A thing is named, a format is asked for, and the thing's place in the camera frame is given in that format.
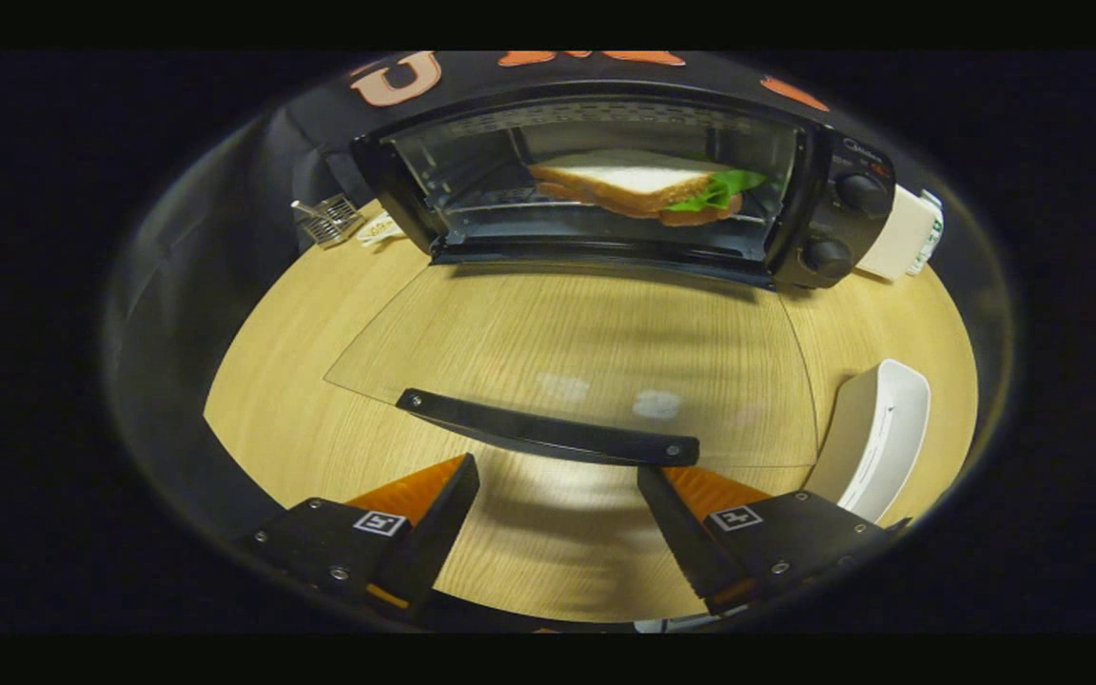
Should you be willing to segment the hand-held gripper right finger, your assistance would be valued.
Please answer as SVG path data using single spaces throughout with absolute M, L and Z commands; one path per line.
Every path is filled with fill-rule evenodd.
M 844 573 L 910 524 L 880 526 L 813 491 L 773 496 L 699 467 L 642 465 L 636 486 L 710 615 L 747 610 Z

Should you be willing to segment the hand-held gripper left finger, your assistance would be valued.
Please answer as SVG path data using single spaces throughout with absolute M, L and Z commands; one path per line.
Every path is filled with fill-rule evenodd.
M 419 610 L 431 597 L 481 486 L 460 454 L 349 501 L 305 499 L 241 538 L 283 576 L 369 610 Z

